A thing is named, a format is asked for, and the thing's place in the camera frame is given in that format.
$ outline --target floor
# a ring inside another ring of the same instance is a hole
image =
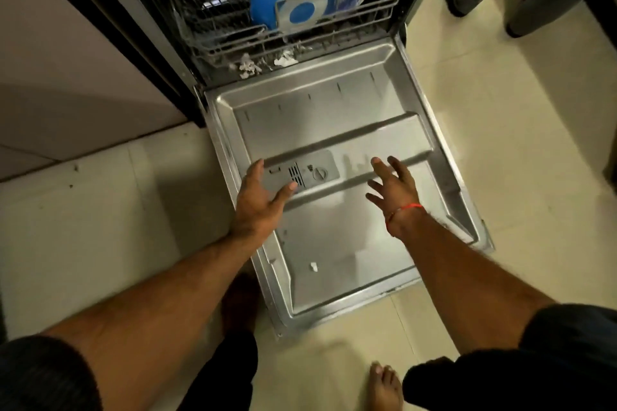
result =
[[[502,19],[516,1],[486,0],[459,20],[425,0],[408,53],[495,241],[491,256],[560,301],[617,307],[617,199],[598,177],[617,117],[617,53],[584,5],[507,38]],[[9,337],[169,266],[222,235],[231,214],[207,131],[190,124],[2,184]],[[213,320],[154,409],[175,409],[216,330]],[[264,317],[257,340],[254,410],[358,409],[371,361],[404,373],[457,355],[421,283],[294,340],[275,340]]]

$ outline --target black sleeve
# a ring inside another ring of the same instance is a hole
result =
[[[417,365],[407,402],[430,411],[617,407],[617,312],[564,304],[539,311],[518,349],[475,351]]]
[[[94,375],[81,354],[51,337],[0,346],[0,409],[102,411]]]

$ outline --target red thread wristband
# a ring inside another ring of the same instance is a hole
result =
[[[410,203],[409,205],[403,205],[402,207],[397,208],[392,213],[390,213],[390,216],[388,216],[388,219],[386,220],[386,226],[390,223],[392,218],[394,218],[394,215],[396,215],[399,211],[407,210],[409,208],[424,208],[424,207],[420,203]]]

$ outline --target metal wire rack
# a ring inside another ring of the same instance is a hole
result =
[[[254,25],[251,0],[170,0],[178,31],[193,57],[214,68],[240,64],[246,59],[265,64],[284,50],[305,53],[328,50],[334,44],[366,36],[391,18],[399,0],[378,0],[326,15],[293,34]]]

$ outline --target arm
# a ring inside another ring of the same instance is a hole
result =
[[[168,270],[43,332],[72,345],[92,369],[108,410],[148,407],[197,343],[239,269],[273,232],[295,183],[272,202],[264,162],[248,170],[227,236]]]
[[[383,184],[369,181],[369,186],[383,198],[366,197],[384,212],[389,233],[413,256],[459,352],[518,347],[534,314],[555,301],[469,248],[424,209],[397,211],[420,200],[409,170],[396,158],[388,161],[398,177],[373,158]]]

